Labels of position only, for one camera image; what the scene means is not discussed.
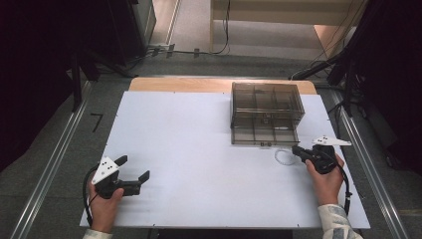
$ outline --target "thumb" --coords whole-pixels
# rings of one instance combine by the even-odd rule
[[[315,166],[314,166],[314,164],[309,160],[309,159],[307,159],[306,161],[305,161],[305,164],[307,165],[307,170],[308,170],[308,173],[309,174],[314,174],[314,173],[317,173],[317,171],[316,171],[316,168],[315,168]]]
[[[124,194],[124,189],[123,188],[118,188],[111,197],[111,200],[113,201],[121,201],[121,199],[123,198],[123,194]]]

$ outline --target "metal rail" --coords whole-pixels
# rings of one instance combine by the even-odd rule
[[[342,99],[341,94],[333,92],[331,92],[331,94],[334,102],[339,104]],[[400,216],[398,215],[394,203],[391,200],[390,195],[388,194],[387,189],[385,188],[384,183],[382,182],[382,179],[372,162],[370,153],[360,136],[360,133],[354,123],[354,119],[350,118],[344,109],[341,109],[341,119],[354,145],[357,156],[360,160],[360,164],[362,165],[366,177],[368,178],[368,182],[372,188],[375,198],[378,201],[379,208],[381,209],[385,221],[390,228],[391,235],[396,239],[409,238],[406,228],[401,222]]]
[[[78,110],[71,114],[68,123],[66,124],[66,127],[49,161],[47,162],[44,172],[37,183],[37,186],[26,202],[19,221],[13,230],[12,236],[10,237],[11,239],[26,238],[28,236],[35,217],[40,210],[40,207],[47,195],[60,163],[62,162],[63,156],[66,153],[66,149],[69,146],[69,143],[87,106],[88,98],[92,90],[92,84],[93,83],[90,82],[85,83],[83,88],[83,101]]]

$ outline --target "wrist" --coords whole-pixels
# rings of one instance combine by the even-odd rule
[[[318,200],[318,204],[319,204],[319,206],[324,206],[324,205],[328,205],[328,204],[338,204],[338,199],[336,198],[336,199],[334,199],[334,198],[332,198],[332,199],[319,199]]]
[[[93,222],[93,226],[91,226],[92,230],[99,231],[102,233],[107,233],[107,234],[111,234],[111,228],[112,226],[102,225],[101,223],[97,224],[95,221]]]

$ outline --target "gray carpet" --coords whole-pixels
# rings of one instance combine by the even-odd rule
[[[285,79],[288,75],[304,68],[309,61],[276,58],[209,56],[165,54],[146,58],[131,72],[140,76],[231,76]],[[81,238],[85,228],[79,226],[82,216],[82,182],[87,170],[102,156],[121,96],[128,89],[130,79],[116,74],[103,74],[93,85],[87,108],[67,149],[61,166],[48,191],[40,211],[32,225],[28,238]],[[318,90],[326,108],[333,106],[328,90]],[[44,170],[54,146],[70,116],[72,97],[57,110],[56,114],[40,132],[25,155],[0,174],[0,238],[8,238],[28,196],[34,189]],[[419,209],[422,179],[412,171],[396,171],[383,161],[383,152],[370,125],[355,112],[355,120],[362,129],[365,143],[374,155],[374,160],[384,183],[399,210]],[[97,116],[104,115],[97,129]],[[341,136],[347,133],[340,124]],[[352,147],[344,148],[344,155],[350,167],[353,180],[371,229],[362,230],[365,238],[392,238],[372,189]],[[422,216],[403,216],[403,222],[411,238],[422,238],[419,225]],[[147,238],[147,229],[115,228],[114,238]],[[320,230],[295,230],[294,238],[320,238]]]

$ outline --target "finger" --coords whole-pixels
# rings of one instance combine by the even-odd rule
[[[124,194],[124,189],[123,188],[118,188],[111,197],[111,200],[114,201],[121,201],[121,199],[123,198],[123,194]]]
[[[343,167],[343,166],[344,166],[344,161],[343,161],[343,159],[341,159],[341,157],[340,157],[340,156],[338,156],[338,154],[337,154],[337,153],[335,154],[335,158],[337,159],[338,164],[339,164],[341,167]]]
[[[314,175],[314,174],[316,174],[317,173],[317,171],[316,171],[316,168],[315,168],[315,166],[314,166],[314,164],[309,160],[309,159],[307,159],[306,161],[305,161],[305,164],[307,165],[307,170],[308,170],[308,173],[310,174],[310,175]]]

